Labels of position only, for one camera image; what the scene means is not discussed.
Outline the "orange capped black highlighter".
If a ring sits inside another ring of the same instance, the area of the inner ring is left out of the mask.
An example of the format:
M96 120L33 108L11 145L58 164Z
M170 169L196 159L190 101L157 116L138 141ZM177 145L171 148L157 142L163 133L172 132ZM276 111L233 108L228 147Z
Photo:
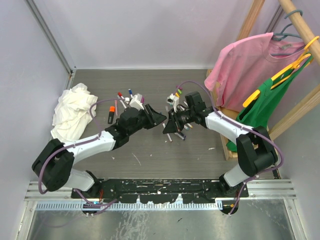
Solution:
M110 106L109 113L108 113L108 119L107 119L107 123L110 124L110 125L114 121L115 112L116 112L115 106Z

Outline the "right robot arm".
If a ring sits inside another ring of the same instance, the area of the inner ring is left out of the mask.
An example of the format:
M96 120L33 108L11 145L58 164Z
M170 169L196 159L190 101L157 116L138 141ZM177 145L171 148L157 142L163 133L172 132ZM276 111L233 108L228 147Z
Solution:
M231 197L240 183L274 165L278 156L270 142L265 127L251 127L238 123L214 107L207 107L199 92L185 96L187 107L178 108L180 99L169 95L166 102L172 107L168 113L168 122L164 134L178 133L185 125L196 123L206 129L218 132L236 145L237 165L219 177L219 191L225 197Z

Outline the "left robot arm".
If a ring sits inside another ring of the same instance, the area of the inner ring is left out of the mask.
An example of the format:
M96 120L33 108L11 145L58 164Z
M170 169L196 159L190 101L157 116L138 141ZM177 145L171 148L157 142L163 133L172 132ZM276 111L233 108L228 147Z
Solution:
M166 120L149 104L143 109L128 107L114 124L101 133L64 143L57 138L50 140L32 164L39 185L54 192L62 187L82 191L88 198L95 198L103 188L102 183L88 170L79 171L73 166L91 156L110 152L125 145L131 135L141 129L152 129Z

